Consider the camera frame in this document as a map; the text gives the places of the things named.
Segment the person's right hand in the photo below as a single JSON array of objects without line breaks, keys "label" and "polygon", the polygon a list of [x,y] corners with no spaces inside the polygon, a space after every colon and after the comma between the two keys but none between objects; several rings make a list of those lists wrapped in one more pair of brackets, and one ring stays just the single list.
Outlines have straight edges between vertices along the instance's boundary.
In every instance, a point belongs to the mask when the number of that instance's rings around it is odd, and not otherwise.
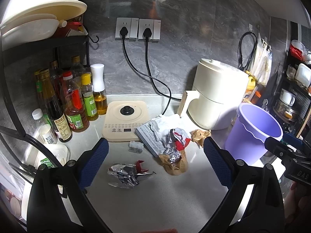
[{"label": "person's right hand", "polygon": [[310,190],[297,182],[292,182],[284,199],[285,224],[293,222],[310,208]]}]

